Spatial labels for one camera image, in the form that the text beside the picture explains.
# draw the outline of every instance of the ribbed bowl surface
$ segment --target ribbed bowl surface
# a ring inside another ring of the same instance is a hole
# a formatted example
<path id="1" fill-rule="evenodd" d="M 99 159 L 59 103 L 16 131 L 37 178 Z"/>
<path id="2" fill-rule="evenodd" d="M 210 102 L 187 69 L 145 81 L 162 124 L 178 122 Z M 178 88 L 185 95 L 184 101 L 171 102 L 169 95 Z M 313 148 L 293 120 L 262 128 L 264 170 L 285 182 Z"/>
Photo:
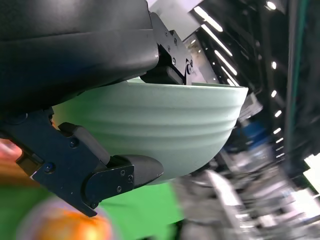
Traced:
<path id="1" fill-rule="evenodd" d="M 122 82 L 86 91 L 54 107 L 56 124 L 87 128 L 111 155 L 157 159 L 157 182 L 189 174 L 227 141 L 247 88 Z"/>

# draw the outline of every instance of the green backdrop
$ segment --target green backdrop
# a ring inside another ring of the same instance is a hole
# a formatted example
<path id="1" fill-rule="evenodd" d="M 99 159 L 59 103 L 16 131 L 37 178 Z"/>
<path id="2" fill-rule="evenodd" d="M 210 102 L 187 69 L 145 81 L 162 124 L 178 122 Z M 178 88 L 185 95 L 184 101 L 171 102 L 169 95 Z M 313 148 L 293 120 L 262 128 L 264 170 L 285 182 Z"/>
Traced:
<path id="1" fill-rule="evenodd" d="M 0 186 L 0 239 L 15 240 L 16 229 L 38 203 L 52 196 L 43 188 Z M 123 240 L 156 236 L 173 239 L 171 225 L 183 218 L 169 183 L 144 186 L 104 200 L 99 205 L 111 217 Z"/>

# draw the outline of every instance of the orange ball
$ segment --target orange ball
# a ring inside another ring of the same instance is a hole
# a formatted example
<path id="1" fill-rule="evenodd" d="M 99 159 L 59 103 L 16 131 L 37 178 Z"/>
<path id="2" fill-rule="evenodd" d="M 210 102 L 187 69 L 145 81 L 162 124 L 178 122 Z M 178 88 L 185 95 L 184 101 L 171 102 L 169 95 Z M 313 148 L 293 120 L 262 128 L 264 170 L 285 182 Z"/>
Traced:
<path id="1" fill-rule="evenodd" d="M 108 240 L 112 227 L 102 217 L 87 217 L 81 213 L 63 211 L 44 221 L 37 240 Z"/>

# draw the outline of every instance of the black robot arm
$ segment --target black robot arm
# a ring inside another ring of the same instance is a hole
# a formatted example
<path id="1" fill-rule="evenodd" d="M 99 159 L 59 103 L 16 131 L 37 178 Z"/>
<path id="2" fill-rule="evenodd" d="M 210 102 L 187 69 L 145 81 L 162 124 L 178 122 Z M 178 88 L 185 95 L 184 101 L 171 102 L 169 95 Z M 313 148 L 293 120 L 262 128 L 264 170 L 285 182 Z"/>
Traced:
<path id="1" fill-rule="evenodd" d="M 3 0 L 0 7 L 0 138 L 17 164 L 92 217 L 107 198 L 163 174 L 156 159 L 110 156 L 82 126 L 53 127 L 52 106 L 140 76 L 191 84 L 192 58 L 145 0 Z"/>

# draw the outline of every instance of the bowl rim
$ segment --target bowl rim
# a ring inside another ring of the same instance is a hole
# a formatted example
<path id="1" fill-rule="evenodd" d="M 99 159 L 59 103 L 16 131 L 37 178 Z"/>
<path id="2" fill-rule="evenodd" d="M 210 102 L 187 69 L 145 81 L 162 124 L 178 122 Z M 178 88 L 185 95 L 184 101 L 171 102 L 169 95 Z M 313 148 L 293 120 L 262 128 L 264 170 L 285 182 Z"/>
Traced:
<path id="1" fill-rule="evenodd" d="M 230 86 L 226 84 L 218 83 L 202 83 L 193 82 L 192 85 L 174 85 L 174 84 L 157 84 L 157 83 L 146 83 L 146 82 L 133 82 L 123 81 L 116 85 L 127 84 L 128 86 L 141 86 L 141 87 L 160 87 L 160 88 L 175 88 L 175 89 L 228 89 L 228 90 L 239 90 L 247 91 L 248 88 L 244 86 Z"/>

